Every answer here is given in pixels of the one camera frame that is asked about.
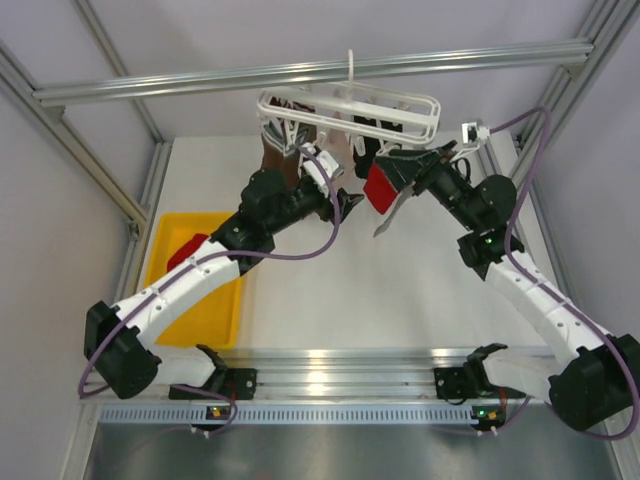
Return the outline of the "grey sock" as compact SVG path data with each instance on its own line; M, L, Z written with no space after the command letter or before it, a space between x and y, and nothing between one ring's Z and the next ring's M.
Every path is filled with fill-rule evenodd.
M386 216L385 220L374 231L374 234L373 234L374 238L384 234L389 229L400 208L413 195L414 195L414 184L411 183L400 192L398 198L394 201L393 206L391 207L391 210Z

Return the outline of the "white plastic clip hanger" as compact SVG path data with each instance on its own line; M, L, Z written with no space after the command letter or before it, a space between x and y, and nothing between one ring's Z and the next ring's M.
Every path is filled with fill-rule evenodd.
M342 131L351 143L358 135L375 137L380 142L397 138L402 146L418 148L434 140L441 114L437 99L358 83L356 70L354 52L349 50L344 81L328 82L320 90L310 86L263 89L257 101L261 123L283 121L287 145L296 141L300 124L314 125L318 131ZM270 105L271 97L312 106L315 113ZM381 121L401 124L403 132L384 130Z

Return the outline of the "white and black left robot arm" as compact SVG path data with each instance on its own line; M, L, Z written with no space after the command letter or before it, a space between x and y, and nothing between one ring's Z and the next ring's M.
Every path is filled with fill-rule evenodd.
M255 172L236 213L185 260L139 293L87 312L84 355L105 389L130 399L151 385L167 385L173 399L214 397L225 388L227 366L212 348L166 347L157 339L212 292L242 278L265 258L276 258L277 233L317 214L339 226L363 200L321 176L303 175L288 188L275 169Z

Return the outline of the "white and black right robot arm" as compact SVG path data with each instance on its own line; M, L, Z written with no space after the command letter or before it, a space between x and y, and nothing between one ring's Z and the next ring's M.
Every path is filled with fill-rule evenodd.
M463 365L466 390L486 397L506 388L537 398L576 431L629 408L632 419L619 434L628 436L639 422L638 341L596 325L544 277L509 225L517 205L512 180L494 174L473 185L469 162L455 145L377 155L364 191L380 213L405 197L431 194L465 228L457 241L465 266L500 293L553 354L541 361L500 343L479 347Z

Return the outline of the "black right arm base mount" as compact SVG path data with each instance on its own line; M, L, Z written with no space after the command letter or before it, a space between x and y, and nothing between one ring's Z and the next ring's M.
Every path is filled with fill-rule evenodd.
M437 367L433 370L436 397L450 403L467 400L519 400L525 394L507 387L487 387L482 390L469 378L463 367Z

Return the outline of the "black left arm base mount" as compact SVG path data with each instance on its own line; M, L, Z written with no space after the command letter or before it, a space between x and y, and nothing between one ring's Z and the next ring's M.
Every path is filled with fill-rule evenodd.
M231 400L252 400L257 387L257 370L253 368L220 368L214 372L211 379L201 387L199 391L213 392ZM175 386L169 389L171 400L210 399L202 393L185 391Z

